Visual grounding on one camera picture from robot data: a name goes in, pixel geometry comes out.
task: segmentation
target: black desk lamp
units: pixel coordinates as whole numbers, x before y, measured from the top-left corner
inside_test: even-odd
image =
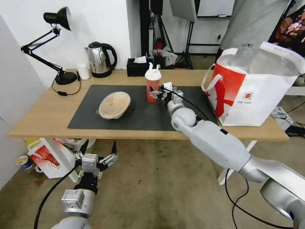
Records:
[[[57,24],[60,24],[62,27],[64,27],[67,30],[70,30],[69,26],[69,20],[68,18],[71,17],[70,11],[68,7],[61,8],[57,13],[44,13],[44,20],[51,24],[53,29],[46,33],[45,35],[42,35],[41,37],[37,38],[36,40],[32,41],[31,43],[24,45],[21,47],[21,51],[24,52],[25,54],[30,55],[31,57],[35,58],[36,60],[39,60],[40,62],[44,63],[45,65],[53,68],[54,70],[57,71],[57,76],[55,78],[55,82],[60,85],[66,85],[73,83],[74,81],[77,80],[77,76],[75,73],[72,72],[66,72],[63,70],[63,67],[53,64],[51,62],[48,62],[41,57],[35,55],[33,51],[40,46],[44,45],[45,43],[53,40],[56,37],[59,37],[60,33],[60,28],[57,27]],[[55,36],[51,37],[50,39],[41,42],[41,43],[36,43],[40,39],[44,38],[45,36],[54,33]]]

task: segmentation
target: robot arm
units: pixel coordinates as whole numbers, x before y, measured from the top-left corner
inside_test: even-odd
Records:
[[[280,162],[250,155],[242,142],[226,130],[210,121],[198,121],[194,111],[184,107],[182,101],[175,105],[176,95],[171,94],[171,101],[166,101],[170,96],[165,90],[151,95],[167,103],[175,130],[185,134],[218,165],[233,169],[250,181],[265,182],[261,188],[263,198],[279,213],[292,219],[294,228],[305,228],[305,178],[302,175]]]
[[[93,212],[93,200],[98,192],[98,179],[102,177],[102,171],[109,168],[118,159],[118,155],[115,141],[111,154],[105,158],[96,154],[85,154],[87,145],[88,141],[81,147],[78,154],[81,160],[77,160],[77,163],[81,163],[82,166],[79,173],[80,182],[74,189],[67,189],[61,199],[67,217],[54,225],[52,229],[91,229],[87,218]]]

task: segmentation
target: black table mat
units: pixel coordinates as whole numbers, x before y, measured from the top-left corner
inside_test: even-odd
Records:
[[[217,124],[214,112],[201,87],[178,87],[189,99],[201,109],[210,121]],[[119,119],[103,119],[96,111],[102,100],[112,92],[123,91],[129,94],[131,103]],[[202,114],[187,102],[197,116]],[[92,85],[74,114],[69,129],[116,129],[116,130],[161,130],[175,131],[165,103],[149,103],[146,97],[146,86]]]

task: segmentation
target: electric kettle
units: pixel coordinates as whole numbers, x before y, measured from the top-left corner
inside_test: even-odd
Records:
[[[118,61],[114,48],[109,44],[99,43],[95,41],[89,44],[88,47],[85,47],[85,50],[87,52],[92,76],[96,78],[104,78],[109,76]],[[110,63],[107,50],[110,50],[114,57],[113,64]]]

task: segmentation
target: beige bowl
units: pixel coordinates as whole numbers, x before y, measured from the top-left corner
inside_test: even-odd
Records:
[[[127,110],[131,102],[125,92],[114,92],[106,96],[101,102],[98,112],[104,119],[118,119]]]

